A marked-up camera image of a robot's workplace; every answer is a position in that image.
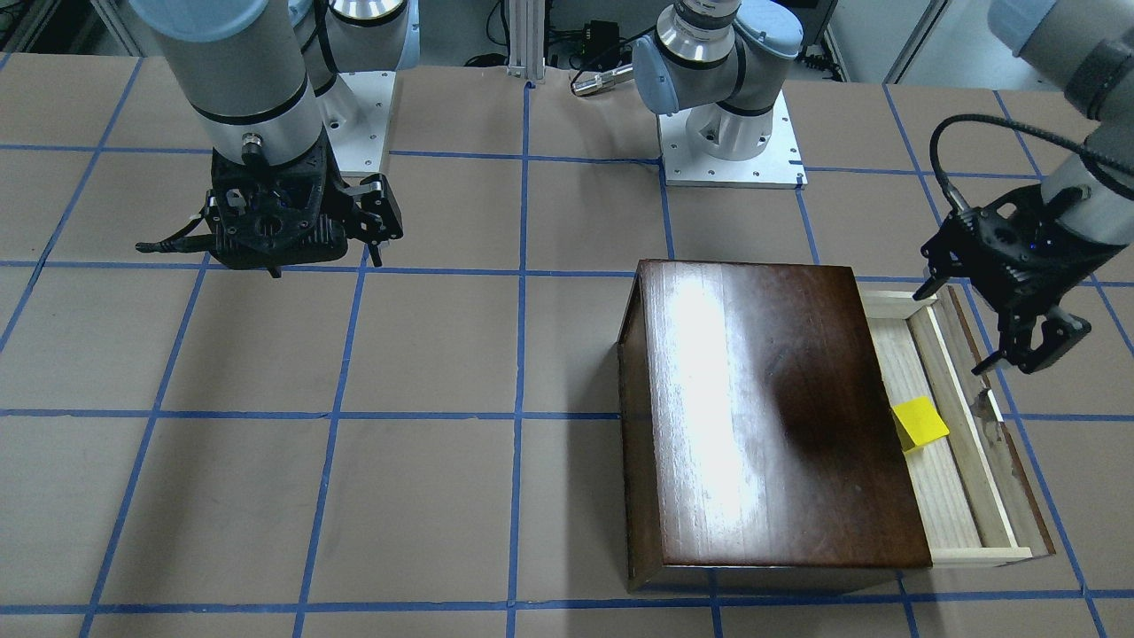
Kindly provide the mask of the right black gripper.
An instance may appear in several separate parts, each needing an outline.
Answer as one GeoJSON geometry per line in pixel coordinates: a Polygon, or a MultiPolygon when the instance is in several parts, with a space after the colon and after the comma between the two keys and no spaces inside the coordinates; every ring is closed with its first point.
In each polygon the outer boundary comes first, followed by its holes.
{"type": "Polygon", "coordinates": [[[273,270],[340,260],[348,238],[364,243],[372,265],[382,267],[381,250],[405,233],[386,175],[369,175],[345,189],[328,146],[312,146],[303,158],[264,171],[214,151],[211,181],[209,252],[226,267],[273,270]]]}

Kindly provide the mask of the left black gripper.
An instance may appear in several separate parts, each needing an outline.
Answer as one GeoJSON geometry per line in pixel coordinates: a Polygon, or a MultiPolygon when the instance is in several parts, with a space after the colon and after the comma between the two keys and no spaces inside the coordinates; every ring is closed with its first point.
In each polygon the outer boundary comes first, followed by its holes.
{"type": "Polygon", "coordinates": [[[1036,373],[1053,366],[1092,331],[1086,318],[1057,304],[1064,294],[1112,260],[1122,244],[1097,241],[1066,229],[1064,216],[1089,197],[1088,192],[1008,192],[987,206],[953,206],[940,233],[920,248],[926,260],[925,282],[913,294],[924,301],[949,280],[968,279],[993,311],[1049,311],[1032,344],[1036,315],[998,315],[998,348],[972,373],[1014,367],[1036,373]]]}

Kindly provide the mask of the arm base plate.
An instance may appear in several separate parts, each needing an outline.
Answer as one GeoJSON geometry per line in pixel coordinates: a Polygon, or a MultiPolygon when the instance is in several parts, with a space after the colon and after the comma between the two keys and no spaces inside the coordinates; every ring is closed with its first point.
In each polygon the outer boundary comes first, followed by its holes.
{"type": "Polygon", "coordinates": [[[345,73],[318,97],[341,175],[364,177],[384,171],[396,80],[392,70],[345,73]]]}
{"type": "Polygon", "coordinates": [[[657,117],[665,184],[802,189],[809,184],[785,93],[758,116],[716,104],[657,117]]]}

